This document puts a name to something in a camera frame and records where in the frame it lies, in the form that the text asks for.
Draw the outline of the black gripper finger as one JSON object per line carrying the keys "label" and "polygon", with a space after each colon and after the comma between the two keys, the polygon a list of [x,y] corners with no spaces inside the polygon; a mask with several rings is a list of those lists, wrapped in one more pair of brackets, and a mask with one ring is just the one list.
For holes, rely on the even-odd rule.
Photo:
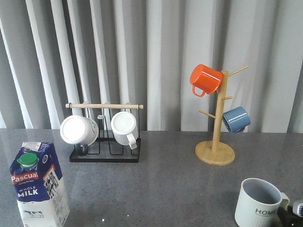
{"label": "black gripper finger", "polygon": [[278,208],[277,216],[283,227],[303,227],[303,218],[293,213],[293,207]]}

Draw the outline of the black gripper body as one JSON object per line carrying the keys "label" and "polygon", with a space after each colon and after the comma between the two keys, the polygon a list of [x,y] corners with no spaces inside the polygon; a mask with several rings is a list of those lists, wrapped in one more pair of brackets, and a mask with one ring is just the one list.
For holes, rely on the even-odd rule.
{"label": "black gripper body", "polygon": [[292,211],[295,215],[303,216],[303,200],[294,201]]}

